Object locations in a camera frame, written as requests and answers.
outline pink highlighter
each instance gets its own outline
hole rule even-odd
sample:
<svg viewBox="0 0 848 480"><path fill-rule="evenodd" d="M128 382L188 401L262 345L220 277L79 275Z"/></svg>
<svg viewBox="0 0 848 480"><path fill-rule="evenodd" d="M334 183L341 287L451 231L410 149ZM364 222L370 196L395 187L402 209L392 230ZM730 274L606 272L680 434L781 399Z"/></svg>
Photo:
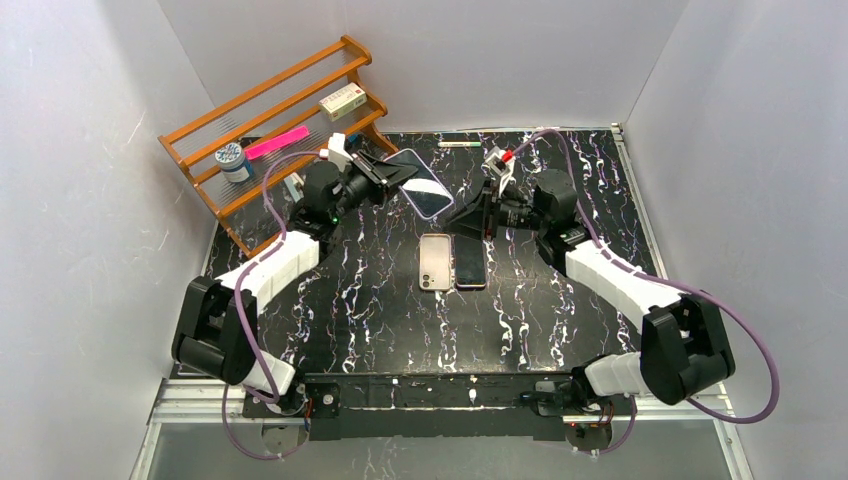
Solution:
<svg viewBox="0 0 848 480"><path fill-rule="evenodd" d="M248 160L253 160L255 158L259 158L262 155L267 153L271 153L274 150L278 150L285 146L291 145L298 140L303 140L304 138L309 136L309 128L306 125L301 125L293 130L289 130L288 132L279 135L277 137L268 140L267 142L262 142L259 145L251 145L244 149L244 155Z"/></svg>

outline jar lid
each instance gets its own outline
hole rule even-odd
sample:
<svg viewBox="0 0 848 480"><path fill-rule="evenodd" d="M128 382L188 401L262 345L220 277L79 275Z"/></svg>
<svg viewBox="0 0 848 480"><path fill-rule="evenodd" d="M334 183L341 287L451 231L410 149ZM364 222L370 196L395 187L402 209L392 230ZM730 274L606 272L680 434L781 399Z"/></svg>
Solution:
<svg viewBox="0 0 848 480"><path fill-rule="evenodd" d="M244 150L238 143L228 143L215 152L215 161L220 166L236 166L244 161Z"/></svg>

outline orange wooden rack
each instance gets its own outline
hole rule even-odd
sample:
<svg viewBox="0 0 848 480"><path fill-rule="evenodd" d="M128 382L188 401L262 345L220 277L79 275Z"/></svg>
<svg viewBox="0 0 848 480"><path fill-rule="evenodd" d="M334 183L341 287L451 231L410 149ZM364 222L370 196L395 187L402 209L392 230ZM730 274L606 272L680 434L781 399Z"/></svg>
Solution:
<svg viewBox="0 0 848 480"><path fill-rule="evenodd" d="M323 75L320 79L312 82L307 87L300 89L294 95L288 96L284 100L275 103L270 108L264 109L261 113L256 115L252 115L251 117L242 122L235 122L227 117L228 123L225 123L226 127L220 128L219 130L227 130L223 135L217 136L217 132L215 133L215 139L209 143L206 141L202 142L201 147L199 148L190 148L190 151L186 151L186 148L182 148L180 151L183 153L180 155L178 153L178 149L180 147L180 142L185 142L189 139L192 134L199 132L204 127L207 128L207 137L208 132L213 131L212 127L209 127L213 123L217 122L217 125L221 124L221 119L225 116L228 116L231 112L236 111L243 105L251 102L252 100L257 99L265 92L270 91L271 89L278 88L281 84L284 85L284 82L290 81L292 79L309 79L309 71L310 69L318 70L319 66L322 62L328 61L331 56L333 58L338 59L338 53L343 53L343 65L335 70L332 70L331 73ZM374 122L388 113L388 109L386 105L380 101L379 98L374 96L365 85L362 84L362 79L359 77L358 69L362 66L368 65L371 63L371 53L364 47L362 44L354 40L353 38L344 35L341 39L328 46L327 48L315 53L314 55L302 60L301 62L291 66L290 68L283 70L282 72L274 75L273 77L265 80L264 82L256 85L255 87L249 89L248 91L238 95L232 100L224 103L218 108L210 111L209 113L201 116L197 120L190 122L189 124L178 128L176 131L159 137L159 141L162 143L162 146L165 147L165 150L174 159L177 166L180 170L185 174L188 181L194 186L194 189L212 211L215 216L218 218L218 222L220 222L221 226L226 230L227 234L233 241L238 245L238 247L250 258L256 256L259 252L268 247L268 245L273 242L276 235L272 235L269 238L262 241L259 245L254 248L249 248L247 242L242 238L242 235L239 234L235 229L233 229L230 225L229 218L232 217L240 209L244 208L251 201L256 200L262 194L262 186L261 181L254 181L253 185L249 186L249 188L245 188L244 191L237 191L235 194L230 194L227 198L213 198L216 195L212 194L210 189L204 187L204 185L208 185L210 180L215 178L221 170L218 168L214 162L208 160L211 156L221 147L230 143L236 142L241 137L249 136L252 132L255 133L255 130L260 128L262 125L266 123L274 123L276 119L276 123L283 122L282 125L277 126L270 132L264 133L261 135L261 138L258 142L263 142L267 139L273 138L277 135L280 135L292 128L295 128L299 125L305 124L308 121L318 121L324 122L324 128L333 129L335 125L331 125L329 120L324 118L324 114L321 112L321 109L318 105L317 101L314 101L314 104L309 108L303 109L298 113L293 113L296 109L298 109L299 105L310 97L314 98L317 95L326 96L333 91L335 91L337 86L333 86L337 84L339 80L346 79L346 82L355 82L363 90L365 90L367 94L367 102L365 105L358 107L356 109L356 115L348 114L346 116L351 116L351 122L349 126L343 129L343 133L348 136L357 132L362 132L368 138L370 138L377 146L382 148L384 151L388 153L394 153L398 151L398 148L392 144L386 137L384 137L374 125ZM293 145L293 147L297 150L302 150L297 148L297 143ZM301 168L308 165L311 161L314 160L314 157L299 157L292 161L289 164L284 165L279 169L279 171L275 172L269 181L269 188L281 182L287 176L292 173L300 170Z"/></svg>

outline smartphone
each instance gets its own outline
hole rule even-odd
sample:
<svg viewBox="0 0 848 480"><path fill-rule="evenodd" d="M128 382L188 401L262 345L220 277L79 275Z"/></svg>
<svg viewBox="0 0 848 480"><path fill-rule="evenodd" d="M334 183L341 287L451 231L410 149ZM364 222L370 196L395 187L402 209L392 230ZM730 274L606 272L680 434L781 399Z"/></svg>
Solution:
<svg viewBox="0 0 848 480"><path fill-rule="evenodd" d="M453 237L454 278L456 288L486 288L486 253L480 239L463 235Z"/></svg>
<svg viewBox="0 0 848 480"><path fill-rule="evenodd" d="M401 150L383 161L418 168L418 173L401 185L400 190L422 219L431 220L453 205L453 196L415 150Z"/></svg>
<svg viewBox="0 0 848 480"><path fill-rule="evenodd" d="M418 285L421 290L450 290L451 237L443 233L425 233L418 243Z"/></svg>

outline blue jar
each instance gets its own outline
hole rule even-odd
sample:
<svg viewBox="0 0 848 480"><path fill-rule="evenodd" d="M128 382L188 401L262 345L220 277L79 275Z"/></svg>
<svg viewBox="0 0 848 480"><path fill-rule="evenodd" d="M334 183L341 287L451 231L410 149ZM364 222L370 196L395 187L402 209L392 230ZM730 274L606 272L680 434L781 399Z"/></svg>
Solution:
<svg viewBox="0 0 848 480"><path fill-rule="evenodd" d="M238 143L228 143L215 152L215 162L230 183L244 183L253 176L253 165L244 156L244 149Z"/></svg>

